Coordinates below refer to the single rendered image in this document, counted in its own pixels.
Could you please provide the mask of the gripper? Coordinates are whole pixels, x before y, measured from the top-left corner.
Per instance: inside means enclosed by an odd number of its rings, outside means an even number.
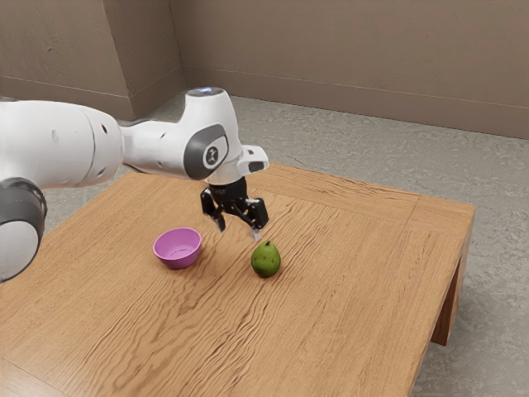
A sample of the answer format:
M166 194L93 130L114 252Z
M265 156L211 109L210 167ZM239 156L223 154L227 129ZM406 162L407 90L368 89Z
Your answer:
M226 230L224 214L238 217L251 230L255 242L260 229L268 223L268 211L262 198L250 198L245 177L224 185L208 185L200 194L203 213L216 224L219 232Z

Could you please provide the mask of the purple bowl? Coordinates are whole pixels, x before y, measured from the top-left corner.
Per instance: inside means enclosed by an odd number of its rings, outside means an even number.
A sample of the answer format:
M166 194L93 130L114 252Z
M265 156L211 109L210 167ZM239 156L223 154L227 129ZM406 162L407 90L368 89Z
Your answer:
M180 270L198 259L201 245L202 236L198 231L178 227L159 235L153 244L153 252L168 268Z

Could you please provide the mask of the green pear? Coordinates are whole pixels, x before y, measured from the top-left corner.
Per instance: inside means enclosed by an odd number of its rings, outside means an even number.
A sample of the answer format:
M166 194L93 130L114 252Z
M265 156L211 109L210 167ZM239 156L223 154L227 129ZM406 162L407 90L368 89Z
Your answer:
M265 241L254 249L250 263L253 271L259 277L269 278L279 271L281 256L272 241Z

